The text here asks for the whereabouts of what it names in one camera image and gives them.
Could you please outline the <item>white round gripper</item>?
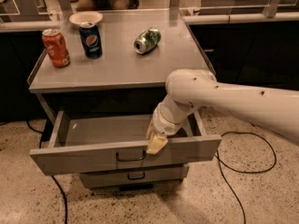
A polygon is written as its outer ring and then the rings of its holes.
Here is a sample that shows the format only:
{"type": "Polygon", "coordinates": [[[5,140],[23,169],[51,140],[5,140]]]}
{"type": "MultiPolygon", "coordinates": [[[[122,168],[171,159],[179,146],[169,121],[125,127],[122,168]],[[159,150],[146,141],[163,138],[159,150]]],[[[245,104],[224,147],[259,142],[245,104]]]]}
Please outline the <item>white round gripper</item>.
{"type": "Polygon", "coordinates": [[[147,153],[158,154],[168,143],[167,136],[174,135],[184,124],[187,114],[179,108],[168,108],[165,105],[158,105],[151,117],[146,133],[149,140],[147,153]]]}

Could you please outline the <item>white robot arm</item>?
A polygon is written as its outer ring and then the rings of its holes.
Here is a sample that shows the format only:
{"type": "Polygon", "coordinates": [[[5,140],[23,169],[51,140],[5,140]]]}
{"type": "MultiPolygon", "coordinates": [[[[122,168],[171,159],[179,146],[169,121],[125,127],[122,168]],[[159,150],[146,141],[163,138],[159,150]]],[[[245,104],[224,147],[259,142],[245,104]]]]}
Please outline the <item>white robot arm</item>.
{"type": "Polygon", "coordinates": [[[147,152],[159,153],[168,137],[202,106],[265,128],[299,143],[299,91],[219,82],[207,70],[179,69],[165,82],[166,96],[153,111],[146,138],[147,152]]]}

